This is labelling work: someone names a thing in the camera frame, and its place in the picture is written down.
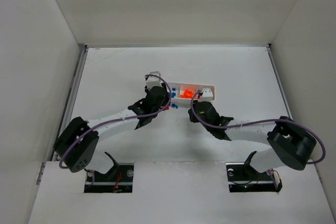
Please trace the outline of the blue ring lego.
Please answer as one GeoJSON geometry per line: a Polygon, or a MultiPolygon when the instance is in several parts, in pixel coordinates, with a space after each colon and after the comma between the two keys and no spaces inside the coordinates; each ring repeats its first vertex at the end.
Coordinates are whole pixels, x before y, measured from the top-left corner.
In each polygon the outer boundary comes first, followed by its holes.
{"type": "Polygon", "coordinates": [[[176,97],[176,88],[172,88],[172,98],[176,97]]]}

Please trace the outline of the orange round lego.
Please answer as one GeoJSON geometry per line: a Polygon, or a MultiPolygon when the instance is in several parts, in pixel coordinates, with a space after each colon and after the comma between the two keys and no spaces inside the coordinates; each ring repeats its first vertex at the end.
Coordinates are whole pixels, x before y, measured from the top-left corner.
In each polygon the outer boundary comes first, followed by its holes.
{"type": "Polygon", "coordinates": [[[191,99],[194,96],[195,92],[193,90],[182,90],[180,91],[180,98],[191,99]]]}

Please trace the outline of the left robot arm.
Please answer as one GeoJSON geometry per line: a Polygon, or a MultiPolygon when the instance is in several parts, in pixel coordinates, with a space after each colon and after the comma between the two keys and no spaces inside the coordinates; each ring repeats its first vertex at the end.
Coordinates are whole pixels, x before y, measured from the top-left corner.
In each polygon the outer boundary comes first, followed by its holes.
{"type": "Polygon", "coordinates": [[[109,153],[96,154],[98,144],[148,125],[170,104],[171,88],[164,83],[145,92],[145,98],[106,118],[86,121],[78,116],[72,119],[54,143],[54,151],[60,157],[59,167],[72,173],[84,169],[107,176],[112,173],[117,162],[109,153]]]}

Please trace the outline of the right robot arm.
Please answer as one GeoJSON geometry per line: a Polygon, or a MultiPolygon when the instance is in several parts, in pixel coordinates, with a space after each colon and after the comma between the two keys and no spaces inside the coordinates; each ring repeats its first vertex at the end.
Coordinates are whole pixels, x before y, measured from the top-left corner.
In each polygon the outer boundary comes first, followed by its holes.
{"type": "Polygon", "coordinates": [[[245,160],[246,165],[259,173],[282,166],[304,170],[317,143],[307,130],[286,116],[268,125],[241,126],[233,117],[220,116],[207,101],[194,101],[188,114],[191,122],[200,123],[218,140],[269,145],[265,151],[252,151],[245,160]]]}

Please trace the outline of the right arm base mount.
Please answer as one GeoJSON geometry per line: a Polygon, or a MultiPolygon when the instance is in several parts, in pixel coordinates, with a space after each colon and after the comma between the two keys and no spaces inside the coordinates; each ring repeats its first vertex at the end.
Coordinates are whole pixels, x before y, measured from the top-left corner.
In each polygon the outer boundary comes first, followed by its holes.
{"type": "Polygon", "coordinates": [[[259,173],[251,167],[250,162],[256,153],[251,152],[244,162],[226,163],[230,193],[279,193],[282,190],[282,180],[276,170],[259,173]]]}

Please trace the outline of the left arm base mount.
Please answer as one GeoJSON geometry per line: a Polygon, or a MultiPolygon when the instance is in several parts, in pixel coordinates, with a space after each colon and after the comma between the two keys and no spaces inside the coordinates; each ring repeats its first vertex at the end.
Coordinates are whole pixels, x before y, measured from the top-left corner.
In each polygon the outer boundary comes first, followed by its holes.
{"type": "Polygon", "coordinates": [[[87,170],[84,193],[132,193],[134,163],[118,163],[108,152],[108,161],[113,165],[106,174],[95,170],[87,170]]]}

